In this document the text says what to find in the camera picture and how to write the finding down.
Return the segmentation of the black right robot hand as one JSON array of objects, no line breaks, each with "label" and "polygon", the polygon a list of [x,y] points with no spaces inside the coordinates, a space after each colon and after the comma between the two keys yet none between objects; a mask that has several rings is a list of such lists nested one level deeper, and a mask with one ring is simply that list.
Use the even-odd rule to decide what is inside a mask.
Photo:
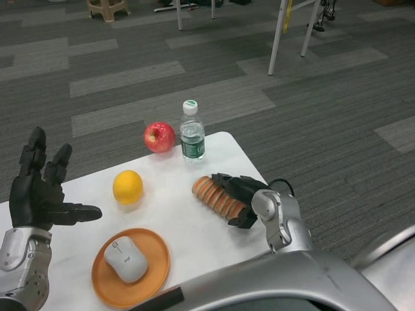
[{"label": "black right robot hand", "polygon": [[257,220],[252,208],[252,199],[259,190],[270,190],[266,184],[249,176],[231,176],[224,173],[211,175],[213,181],[230,198],[229,207],[223,207],[224,217],[228,225],[239,229],[250,229]]}]

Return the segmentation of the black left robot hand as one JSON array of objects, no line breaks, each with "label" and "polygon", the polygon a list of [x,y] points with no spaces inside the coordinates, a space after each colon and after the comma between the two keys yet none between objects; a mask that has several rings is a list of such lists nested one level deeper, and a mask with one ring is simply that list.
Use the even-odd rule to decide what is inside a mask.
[{"label": "black left robot hand", "polygon": [[46,149],[45,131],[36,127],[22,149],[19,174],[10,189],[12,225],[49,231],[53,225],[75,225],[101,218],[102,211],[96,206],[64,202],[62,183],[72,146],[63,144],[50,161],[46,161]]}]

